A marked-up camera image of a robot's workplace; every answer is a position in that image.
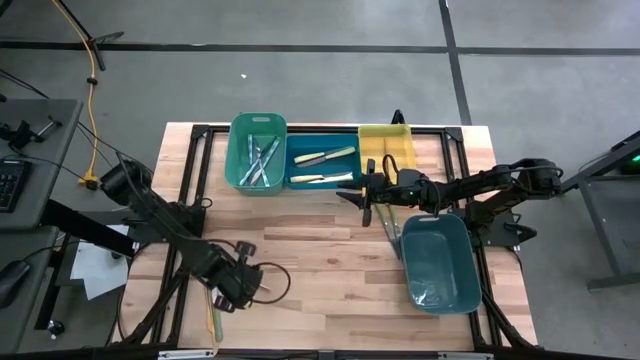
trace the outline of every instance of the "white paper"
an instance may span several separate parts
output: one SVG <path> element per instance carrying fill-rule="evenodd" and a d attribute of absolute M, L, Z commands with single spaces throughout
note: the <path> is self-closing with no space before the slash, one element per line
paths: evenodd
<path fill-rule="evenodd" d="M 124 225 L 109 226 L 111 229 L 126 235 L 129 227 Z M 81 242 L 76 251 L 76 259 L 71 268 L 71 279 L 83 279 L 87 299 L 113 290 L 127 283 L 127 259 L 111 257 L 111 252 L 91 243 Z"/>

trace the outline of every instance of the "keyboard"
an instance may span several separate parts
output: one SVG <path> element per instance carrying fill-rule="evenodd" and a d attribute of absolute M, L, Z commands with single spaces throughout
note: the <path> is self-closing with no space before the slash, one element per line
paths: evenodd
<path fill-rule="evenodd" d="M 0 161 L 0 213 L 13 212 L 30 169 L 30 162 Z"/>

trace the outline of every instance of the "yellow tray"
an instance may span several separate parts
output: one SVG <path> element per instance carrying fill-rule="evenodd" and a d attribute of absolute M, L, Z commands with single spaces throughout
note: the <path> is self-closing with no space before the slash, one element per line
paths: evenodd
<path fill-rule="evenodd" d="M 376 172 L 382 172 L 382 158 L 385 154 L 393 155 L 398 169 L 416 168 L 416 153 L 409 125 L 362 125 L 358 129 L 358 140 L 363 172 L 367 171 L 369 159 L 376 161 Z M 396 183 L 393 169 L 389 170 L 391 181 Z"/>

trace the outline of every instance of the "black floor stripe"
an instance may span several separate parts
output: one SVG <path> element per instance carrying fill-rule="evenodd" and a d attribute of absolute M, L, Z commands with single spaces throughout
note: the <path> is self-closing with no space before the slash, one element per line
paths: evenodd
<path fill-rule="evenodd" d="M 461 55 L 506 56 L 640 56 L 634 48 L 458 47 Z"/>
<path fill-rule="evenodd" d="M 239 45 L 239 44 L 163 44 L 163 43 L 107 43 L 103 51 L 141 52 L 316 52 L 316 53 L 397 53 L 446 54 L 447 46 L 395 45 Z M 0 49 L 26 50 L 82 50 L 81 43 L 46 41 L 0 41 Z M 640 48 L 527 48 L 527 47 L 453 47 L 458 55 L 506 56 L 640 56 Z"/>
<path fill-rule="evenodd" d="M 448 53 L 449 63 L 451 64 L 451 77 L 453 78 L 453 90 L 456 93 L 456 101 L 458 102 L 460 123 L 462 125 L 471 125 L 471 113 L 469 112 L 467 94 L 464 91 L 464 81 L 462 80 L 462 70 L 460 69 L 460 59 L 458 58 L 456 39 L 453 36 L 453 25 L 451 24 L 451 14 L 449 14 L 449 6 L 447 4 L 447 0 L 439 0 L 438 2 L 440 4 L 442 26 L 444 27 L 444 38 L 447 42 L 447 49 L 449 50 Z"/>
<path fill-rule="evenodd" d="M 446 54 L 445 46 L 393 46 L 393 45 L 222 45 L 222 44 L 99 44 L 102 51 L 150 52 L 309 52 L 309 53 L 392 53 L 392 54 Z M 81 43 L 0 41 L 0 48 L 29 50 L 84 50 Z"/>

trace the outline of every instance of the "bin handle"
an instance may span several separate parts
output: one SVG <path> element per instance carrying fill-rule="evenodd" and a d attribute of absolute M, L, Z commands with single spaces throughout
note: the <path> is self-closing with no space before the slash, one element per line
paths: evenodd
<path fill-rule="evenodd" d="M 253 122 L 270 122 L 272 120 L 275 120 L 278 116 L 270 113 L 254 113 L 251 115 L 251 121 Z"/>

